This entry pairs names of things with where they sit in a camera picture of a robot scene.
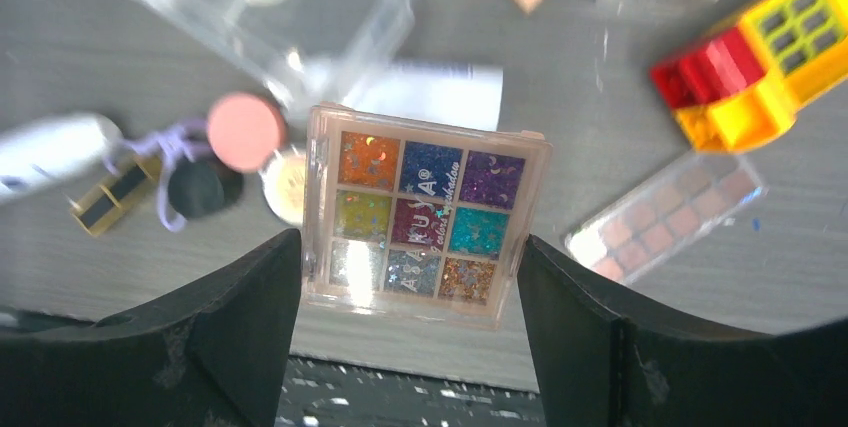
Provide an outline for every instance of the eyeshadow pan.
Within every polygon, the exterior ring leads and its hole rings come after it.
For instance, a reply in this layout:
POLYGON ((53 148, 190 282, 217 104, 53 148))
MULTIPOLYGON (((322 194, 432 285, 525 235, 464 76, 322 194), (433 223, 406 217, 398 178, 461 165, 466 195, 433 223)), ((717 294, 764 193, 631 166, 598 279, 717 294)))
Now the eyeshadow pan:
POLYGON ((621 269, 627 285, 766 191, 744 156, 691 151, 564 236, 564 245, 602 275, 621 269))
POLYGON ((645 248, 635 241, 618 249, 615 257, 618 259, 619 264, 624 267, 625 272, 632 272, 651 260, 645 248))
POLYGON ((695 210, 705 219, 712 219, 728 208, 727 202, 716 189, 701 194, 694 202, 695 210))
POLYGON ((673 185, 666 185, 654 194, 654 204, 657 206, 660 215, 674 212, 683 204, 683 194, 673 185))
POLYGON ((389 251, 383 288, 389 292, 431 296, 436 292, 441 257, 422 251, 389 251))
POLYGON ((674 244, 674 236, 664 224, 657 224, 645 231, 641 240, 651 255, 668 250, 674 244))
POLYGON ((400 140, 342 132, 339 182, 392 190, 400 140))
POLYGON ((657 213, 648 202, 640 202, 625 214, 627 223, 636 231, 645 230, 657 220, 657 213))
POLYGON ((448 258, 439 285, 439 297, 485 304, 494 274, 493 263, 448 258))
POLYGON ((719 179, 732 174, 739 167, 739 159, 732 155, 705 155, 704 165, 719 179))
POLYGON ((450 214, 445 206, 421 200, 397 199, 392 242, 442 251, 450 214))
POLYGON ((453 199, 462 150, 408 141, 398 189, 405 194, 453 199))
POLYGON ((470 151, 459 200, 512 209, 524 163, 525 160, 519 157, 470 151))
POLYGON ((701 226, 701 219, 692 210, 692 207, 684 205, 677 212, 668 217, 668 225, 680 237, 694 234, 701 226))
POLYGON ((618 246, 630 240, 632 236, 633 232, 620 218, 610 220, 601 228, 601 237, 604 238, 607 247, 610 249, 618 248, 618 246))
POLYGON ((731 203, 739 203, 751 194, 757 185, 748 172, 740 170, 721 182, 721 188, 731 203))
POLYGON ((602 275, 613 282, 618 282, 624 277, 624 271, 621 270, 621 266, 618 265, 618 262, 615 261, 612 257, 607 257, 592 268, 595 273, 602 275))
POLYGON ((696 167, 680 176, 678 185, 683 193, 694 197, 704 191, 712 183, 712 178, 706 170, 696 167))
POLYGON ((391 197, 340 190, 336 194, 336 235, 358 240, 386 240, 391 197))
POLYGON ((460 207, 451 232, 450 250, 462 254, 500 255, 509 216, 500 212, 460 207))

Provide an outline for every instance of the gray table surface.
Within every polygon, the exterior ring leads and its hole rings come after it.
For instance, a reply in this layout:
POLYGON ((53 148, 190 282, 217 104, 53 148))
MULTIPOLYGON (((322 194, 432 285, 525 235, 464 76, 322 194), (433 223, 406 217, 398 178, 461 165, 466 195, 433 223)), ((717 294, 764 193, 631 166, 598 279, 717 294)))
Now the gray table surface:
MULTIPOLYGON (((593 0, 547 0, 527 18, 510 0, 420 0, 405 56, 504 66, 500 130, 554 145, 533 233, 563 233, 688 150, 646 68, 746 0, 675 22, 620 17, 593 0)), ((260 87, 126 0, 0 0, 0 130, 96 109, 130 135, 202 114, 226 92, 260 87)), ((768 197, 640 280, 681 310, 766 332, 848 312, 848 85, 804 110, 751 158, 768 197), (752 228, 752 219, 761 228, 752 228)), ((0 305, 99 318, 148 301, 281 229, 257 179, 243 205, 178 235, 150 205, 100 240, 69 218, 96 177, 0 208, 0 305)), ((498 332, 303 307, 294 351, 535 389, 517 292, 498 332)))

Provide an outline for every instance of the glitter eyeshadow palette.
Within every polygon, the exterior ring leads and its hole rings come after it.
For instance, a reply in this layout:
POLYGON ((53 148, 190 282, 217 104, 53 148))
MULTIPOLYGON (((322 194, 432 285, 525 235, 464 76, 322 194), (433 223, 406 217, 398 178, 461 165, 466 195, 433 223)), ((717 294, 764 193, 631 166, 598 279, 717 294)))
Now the glitter eyeshadow palette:
POLYGON ((744 157, 690 152, 566 236, 565 248, 628 284, 765 193, 744 157))
POLYGON ((540 137, 315 107, 306 300, 497 327, 550 157, 540 137))

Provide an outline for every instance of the purple string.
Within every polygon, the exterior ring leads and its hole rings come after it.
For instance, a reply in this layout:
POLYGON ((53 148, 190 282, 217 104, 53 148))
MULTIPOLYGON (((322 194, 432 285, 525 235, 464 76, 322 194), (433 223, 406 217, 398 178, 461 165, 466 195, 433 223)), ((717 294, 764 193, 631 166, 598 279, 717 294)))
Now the purple string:
MULTIPOLYGON (((187 119, 168 127, 160 132, 152 132, 138 140, 123 140, 121 147, 134 152, 140 157, 159 155, 162 158, 162 175, 156 188, 156 213, 159 221, 171 232, 179 232, 185 228, 186 219, 179 213, 173 218, 168 216, 168 181, 182 159, 195 162, 210 155, 212 148, 207 142, 190 140, 192 134, 206 135, 206 119, 187 119)), ((115 166, 115 160, 103 159, 106 169, 113 175, 120 175, 115 166)))

